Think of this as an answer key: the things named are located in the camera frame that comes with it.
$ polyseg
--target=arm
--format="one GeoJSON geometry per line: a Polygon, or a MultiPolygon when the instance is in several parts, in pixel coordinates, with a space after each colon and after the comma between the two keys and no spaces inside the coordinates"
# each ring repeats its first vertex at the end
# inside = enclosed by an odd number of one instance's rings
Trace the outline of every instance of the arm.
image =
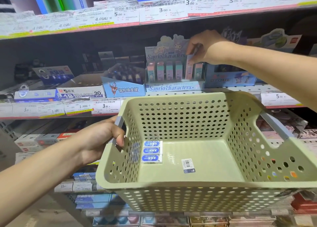
{"type": "Polygon", "coordinates": [[[123,146],[115,117],[90,125],[0,173],[0,226],[5,226],[81,166],[101,158],[111,137],[123,146]]]}
{"type": "Polygon", "coordinates": [[[242,68],[317,112],[317,58],[232,43],[215,30],[193,36],[187,54],[202,44],[194,63],[242,68]]]}

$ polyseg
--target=green plastic basket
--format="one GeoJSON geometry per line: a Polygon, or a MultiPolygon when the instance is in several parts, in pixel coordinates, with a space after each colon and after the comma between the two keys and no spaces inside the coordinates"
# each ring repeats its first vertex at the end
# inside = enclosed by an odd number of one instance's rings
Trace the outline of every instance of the green plastic basket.
{"type": "Polygon", "coordinates": [[[125,146],[106,145],[96,180],[135,211],[258,211],[317,187],[316,157],[246,92],[129,98],[123,123],[125,146]],[[284,139],[279,148],[259,115],[284,139]],[[162,164],[140,163],[145,140],[163,141],[162,164]],[[194,173],[183,170],[189,158],[194,173]]]}

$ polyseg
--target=hand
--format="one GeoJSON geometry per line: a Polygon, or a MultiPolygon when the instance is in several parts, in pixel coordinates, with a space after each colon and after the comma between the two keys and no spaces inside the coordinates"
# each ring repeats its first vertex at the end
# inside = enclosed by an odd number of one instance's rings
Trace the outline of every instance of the hand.
{"type": "Polygon", "coordinates": [[[117,144],[124,146],[124,131],[116,126],[114,122],[117,116],[94,123],[78,131],[72,137],[64,141],[71,141],[80,148],[82,165],[90,164],[101,158],[106,142],[114,137],[117,144]]]}
{"type": "Polygon", "coordinates": [[[230,52],[238,46],[226,40],[216,30],[205,30],[191,37],[186,54],[193,53],[200,44],[196,54],[190,60],[191,64],[208,62],[212,65],[229,64],[230,52]]]}

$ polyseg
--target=basket handle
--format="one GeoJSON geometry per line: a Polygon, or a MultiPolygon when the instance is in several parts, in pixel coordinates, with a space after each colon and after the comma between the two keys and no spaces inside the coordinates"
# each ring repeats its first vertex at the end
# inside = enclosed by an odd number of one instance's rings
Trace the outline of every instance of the basket handle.
{"type": "MultiPolygon", "coordinates": [[[[118,116],[116,121],[114,122],[115,125],[119,126],[120,128],[122,127],[124,122],[124,119],[122,116],[118,116]]],[[[115,138],[112,138],[111,140],[108,141],[108,143],[114,143],[115,145],[117,144],[117,141],[115,138]]]]}
{"type": "Polygon", "coordinates": [[[294,137],[294,135],[277,118],[265,111],[262,111],[260,115],[284,141],[290,137],[294,137]]]}

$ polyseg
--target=barcode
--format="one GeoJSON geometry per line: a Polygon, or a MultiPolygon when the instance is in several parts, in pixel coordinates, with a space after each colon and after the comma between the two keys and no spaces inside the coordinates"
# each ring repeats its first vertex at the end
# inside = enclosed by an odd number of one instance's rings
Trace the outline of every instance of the barcode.
{"type": "Polygon", "coordinates": [[[185,167],[190,167],[191,166],[191,163],[189,162],[189,160],[185,160],[185,167]]]}

